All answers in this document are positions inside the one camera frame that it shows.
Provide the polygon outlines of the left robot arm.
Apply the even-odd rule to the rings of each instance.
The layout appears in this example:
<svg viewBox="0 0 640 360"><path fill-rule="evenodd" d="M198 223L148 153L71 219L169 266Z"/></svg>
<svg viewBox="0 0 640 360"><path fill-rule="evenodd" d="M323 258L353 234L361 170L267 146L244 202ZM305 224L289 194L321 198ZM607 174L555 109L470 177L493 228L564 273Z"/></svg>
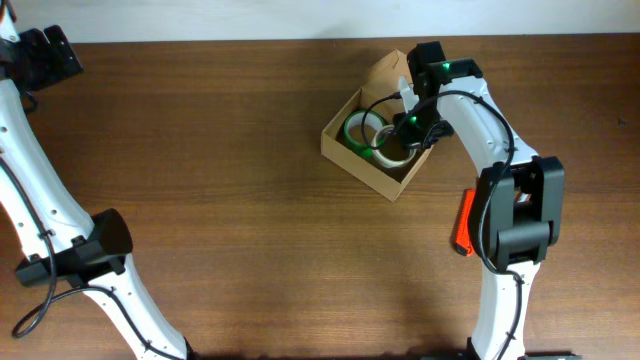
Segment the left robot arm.
<svg viewBox="0 0 640 360"><path fill-rule="evenodd" d="M11 3L1 2L1 204L18 235L25 287L43 284L43 302L11 331L31 333L51 305L83 293L108 316L139 359L194 359L186 338L162 315L143 285L133 242L113 209L89 215L51 165L28 121L33 94L79 75L83 67L62 29L19 32Z"/></svg>

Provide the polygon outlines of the brown cardboard box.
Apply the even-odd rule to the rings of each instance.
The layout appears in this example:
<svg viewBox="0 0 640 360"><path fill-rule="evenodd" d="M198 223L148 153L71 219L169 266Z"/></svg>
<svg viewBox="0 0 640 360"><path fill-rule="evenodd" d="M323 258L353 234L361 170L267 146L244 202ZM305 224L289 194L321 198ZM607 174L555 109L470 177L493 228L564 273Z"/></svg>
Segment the brown cardboard box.
<svg viewBox="0 0 640 360"><path fill-rule="evenodd" d="M321 133L321 154L387 200L395 201L429 156L391 134L405 107L391 96L412 86L407 57L393 50L367 72L363 84Z"/></svg>

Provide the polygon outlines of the white tape roll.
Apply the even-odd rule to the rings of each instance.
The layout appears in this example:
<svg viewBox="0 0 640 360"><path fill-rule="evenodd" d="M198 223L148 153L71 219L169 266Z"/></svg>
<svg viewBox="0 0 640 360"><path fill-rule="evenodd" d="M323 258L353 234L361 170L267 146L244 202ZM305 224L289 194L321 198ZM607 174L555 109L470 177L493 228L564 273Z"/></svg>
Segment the white tape roll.
<svg viewBox="0 0 640 360"><path fill-rule="evenodd" d="M371 140L374 160L385 169L399 169L410 164L417 154L416 149L406 148L392 135L393 125L386 125L376 132Z"/></svg>

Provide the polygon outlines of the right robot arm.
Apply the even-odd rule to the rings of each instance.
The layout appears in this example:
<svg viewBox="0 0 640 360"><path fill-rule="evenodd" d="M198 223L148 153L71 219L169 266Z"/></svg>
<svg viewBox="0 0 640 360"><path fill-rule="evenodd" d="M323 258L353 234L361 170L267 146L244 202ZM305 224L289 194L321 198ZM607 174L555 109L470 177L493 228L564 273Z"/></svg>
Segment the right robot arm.
<svg viewBox="0 0 640 360"><path fill-rule="evenodd" d="M471 58L449 60L439 42L407 55L418 101L395 119L409 149L457 135L478 174L467 220L483 263L479 316L464 359L523 359L531 286L559 238L565 170L517 136Z"/></svg>

